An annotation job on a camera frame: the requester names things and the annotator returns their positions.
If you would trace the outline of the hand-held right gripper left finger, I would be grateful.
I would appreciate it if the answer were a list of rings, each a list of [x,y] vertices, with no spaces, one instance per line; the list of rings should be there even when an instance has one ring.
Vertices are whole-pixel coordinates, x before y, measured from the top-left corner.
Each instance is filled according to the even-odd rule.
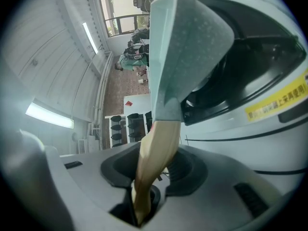
[[[94,153],[60,156],[52,146],[45,148],[55,187],[73,222],[74,231],[140,231],[109,213],[123,201],[125,190],[111,186],[101,173],[102,162],[139,144]]]

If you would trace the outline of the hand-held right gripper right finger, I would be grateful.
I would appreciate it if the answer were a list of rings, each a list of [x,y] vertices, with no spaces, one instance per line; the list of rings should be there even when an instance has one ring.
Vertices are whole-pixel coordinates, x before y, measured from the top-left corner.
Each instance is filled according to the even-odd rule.
[[[143,231],[259,231],[289,199],[233,158],[187,145],[180,145],[180,150],[204,161],[207,178],[190,195],[167,197]],[[242,184],[247,184],[267,207],[256,218],[245,203],[242,188],[237,188]]]

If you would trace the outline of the white induction cooker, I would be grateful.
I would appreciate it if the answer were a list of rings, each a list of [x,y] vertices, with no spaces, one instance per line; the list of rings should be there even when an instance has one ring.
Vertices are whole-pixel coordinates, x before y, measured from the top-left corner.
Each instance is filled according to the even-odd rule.
[[[183,102],[182,140],[308,140],[308,44],[283,0],[199,0],[234,43]]]

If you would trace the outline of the fluorescent ceiling light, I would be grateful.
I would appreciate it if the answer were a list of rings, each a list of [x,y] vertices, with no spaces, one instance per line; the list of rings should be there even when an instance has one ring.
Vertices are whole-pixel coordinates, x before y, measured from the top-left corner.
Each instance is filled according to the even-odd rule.
[[[26,115],[63,128],[73,129],[75,125],[74,120],[45,109],[35,103],[30,104],[26,111]]]
[[[97,49],[97,47],[96,47],[96,45],[95,45],[95,43],[94,43],[94,40],[93,40],[93,38],[92,38],[92,36],[91,36],[91,33],[90,33],[90,30],[89,30],[89,28],[88,28],[87,23],[84,22],[84,23],[82,24],[82,26],[83,26],[83,28],[84,28],[84,31],[85,31],[85,33],[86,33],[86,36],[87,36],[87,38],[88,38],[88,40],[89,40],[89,43],[90,43],[90,45],[91,45],[91,47],[92,47],[94,53],[97,54],[97,53],[98,53],[98,49]]]

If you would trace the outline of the dark framed window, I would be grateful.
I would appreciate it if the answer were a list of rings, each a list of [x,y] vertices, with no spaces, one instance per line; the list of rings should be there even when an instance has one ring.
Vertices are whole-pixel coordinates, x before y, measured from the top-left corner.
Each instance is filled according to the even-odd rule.
[[[149,13],[134,6],[134,0],[100,0],[108,37],[132,33],[147,27]]]

